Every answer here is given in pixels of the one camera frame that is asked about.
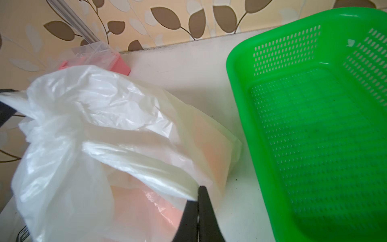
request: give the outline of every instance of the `green plastic basket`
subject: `green plastic basket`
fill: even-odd
[[[342,8],[230,53],[277,241],[387,241],[386,51],[387,13]]]

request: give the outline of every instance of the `wall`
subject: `wall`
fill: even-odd
[[[0,1],[0,88],[25,90],[64,50],[80,45],[82,37],[76,36],[71,27],[64,22],[52,22],[60,20],[45,0]],[[64,27],[67,40],[51,34],[48,29],[53,26],[49,22]],[[21,119],[12,117],[0,128],[0,211],[12,196],[10,180],[19,162],[4,161],[21,157],[27,148],[17,127]]]
[[[335,0],[65,0],[118,51],[279,26],[327,9]],[[387,7],[387,0],[338,0],[338,6]]]

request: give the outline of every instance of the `white countertop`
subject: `white countertop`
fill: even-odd
[[[163,87],[242,141],[241,159],[228,177],[224,199],[216,212],[227,242],[275,241],[226,71],[231,50],[262,32],[265,30],[122,55],[132,68],[130,78]]]

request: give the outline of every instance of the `white plastic bag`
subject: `white plastic bag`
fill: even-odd
[[[0,101],[31,143],[12,180],[34,241],[171,241],[186,199],[216,207],[240,141],[165,90],[95,66]]]

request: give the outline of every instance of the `pink container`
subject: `pink container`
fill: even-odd
[[[72,48],[71,51],[65,53],[64,59],[57,68],[58,70],[75,65],[96,65],[126,76],[130,73],[130,68],[123,61],[121,55],[104,42]]]

